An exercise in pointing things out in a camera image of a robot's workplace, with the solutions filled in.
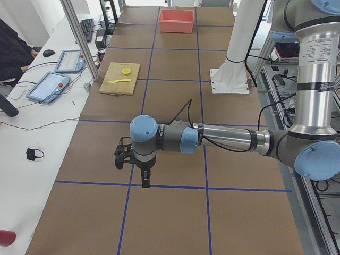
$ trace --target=computer mouse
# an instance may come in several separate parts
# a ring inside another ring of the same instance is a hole
[[[50,57],[50,56],[52,56],[53,54],[55,54],[55,51],[52,50],[52,49],[47,49],[47,50],[45,50],[45,51],[42,53],[42,55],[43,55],[44,57]]]

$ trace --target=cutting board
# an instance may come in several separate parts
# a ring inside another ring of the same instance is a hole
[[[124,68],[130,68],[131,72],[128,75],[123,74],[122,70]],[[140,64],[111,62],[101,84],[99,92],[103,94],[132,95],[137,82],[139,68]],[[131,81],[118,83],[107,82],[128,78],[130,78]]]

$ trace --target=black clothing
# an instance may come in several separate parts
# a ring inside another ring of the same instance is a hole
[[[32,48],[0,19],[0,81],[22,76],[21,67],[32,63]]]

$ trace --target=warning label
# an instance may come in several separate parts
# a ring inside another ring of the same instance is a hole
[[[334,42],[333,38],[322,38],[302,43],[299,66],[335,64],[336,47]]]

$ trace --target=hand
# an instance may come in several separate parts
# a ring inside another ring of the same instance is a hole
[[[31,55],[33,58],[36,58],[38,56],[39,52],[36,52],[34,49],[31,51]]]
[[[29,65],[21,67],[22,72],[23,72],[23,73],[26,72],[26,70],[27,70],[29,67],[30,67]]]

